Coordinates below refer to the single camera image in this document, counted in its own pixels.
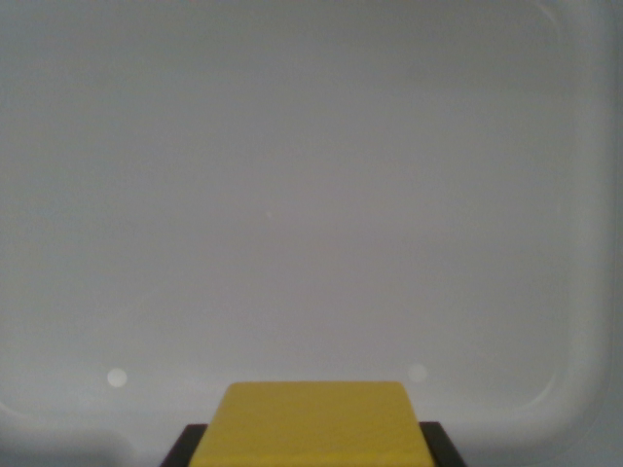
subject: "yellow wooden block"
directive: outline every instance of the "yellow wooden block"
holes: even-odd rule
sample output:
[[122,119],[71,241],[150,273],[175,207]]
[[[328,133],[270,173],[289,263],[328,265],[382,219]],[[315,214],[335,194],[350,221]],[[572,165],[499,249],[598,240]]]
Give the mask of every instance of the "yellow wooden block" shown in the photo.
[[190,467],[433,467],[399,382],[232,384]]

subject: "white surface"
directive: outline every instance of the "white surface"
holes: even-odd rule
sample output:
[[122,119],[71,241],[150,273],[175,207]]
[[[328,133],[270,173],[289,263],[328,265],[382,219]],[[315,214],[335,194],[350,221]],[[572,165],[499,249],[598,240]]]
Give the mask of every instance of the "white surface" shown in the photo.
[[608,15],[3,5],[3,438],[157,465],[234,380],[390,378],[472,465],[573,442],[609,364]]

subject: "circular mark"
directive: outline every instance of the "circular mark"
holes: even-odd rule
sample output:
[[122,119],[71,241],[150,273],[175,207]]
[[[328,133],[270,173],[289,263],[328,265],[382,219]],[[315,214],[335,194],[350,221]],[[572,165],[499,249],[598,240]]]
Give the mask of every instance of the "circular mark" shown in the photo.
[[113,387],[125,386],[128,382],[128,375],[121,368],[113,368],[108,372],[108,383]]
[[409,368],[409,379],[412,382],[422,382],[428,377],[428,370],[420,363],[416,363]]

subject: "yellow block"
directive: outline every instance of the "yellow block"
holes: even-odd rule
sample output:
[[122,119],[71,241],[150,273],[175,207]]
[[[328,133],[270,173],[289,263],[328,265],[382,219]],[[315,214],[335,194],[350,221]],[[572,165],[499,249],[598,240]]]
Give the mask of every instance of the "yellow block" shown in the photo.
[[399,382],[232,384],[190,467],[433,467]]

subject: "white plastic container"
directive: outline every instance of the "white plastic container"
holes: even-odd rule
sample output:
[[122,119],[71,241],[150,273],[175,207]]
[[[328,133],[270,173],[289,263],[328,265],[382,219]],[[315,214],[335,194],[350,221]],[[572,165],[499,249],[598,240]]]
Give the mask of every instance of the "white plastic container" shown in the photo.
[[611,16],[2,4],[7,458],[156,466],[251,379],[400,380],[472,466],[575,443],[610,364]]

